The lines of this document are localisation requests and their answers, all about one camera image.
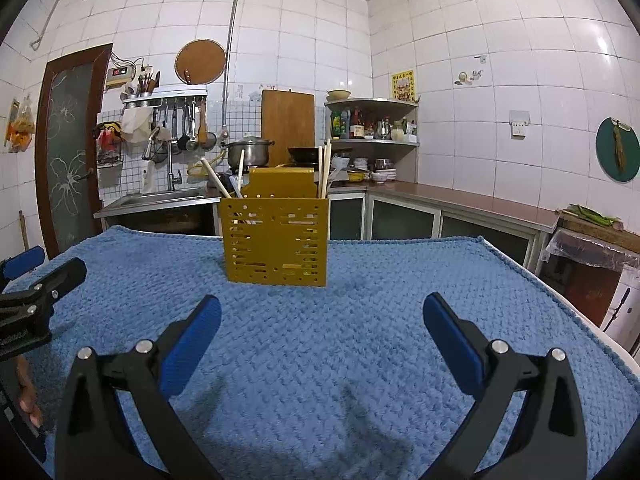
stacked plate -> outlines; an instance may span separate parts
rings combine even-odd
[[[384,175],[386,180],[396,179],[396,170],[376,170],[373,174]]]

pot lid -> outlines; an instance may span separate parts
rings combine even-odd
[[[274,144],[274,142],[260,137],[243,137],[240,140],[228,143],[227,146],[251,146],[252,144]]]

wooden cutting board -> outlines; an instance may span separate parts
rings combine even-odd
[[[273,140],[269,167],[290,162],[289,148],[316,145],[315,98],[313,94],[262,91],[262,138]]]

blue towel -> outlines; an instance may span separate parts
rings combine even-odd
[[[328,286],[312,288],[229,283],[219,240],[112,228],[29,282],[73,256],[85,261],[86,281],[56,305],[52,343],[28,355],[49,431],[80,347],[128,351],[205,294],[219,298],[222,325],[172,405],[227,480],[420,476],[473,403],[422,322],[434,291],[490,340],[530,354],[567,352],[589,478],[640,413],[640,383],[622,361],[481,239],[331,242]],[[130,396],[121,398],[143,456],[160,466]],[[521,403],[514,396],[482,466],[499,459]]]

yellow poster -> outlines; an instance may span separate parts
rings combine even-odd
[[[401,101],[415,101],[415,75],[413,70],[391,76],[391,97]]]

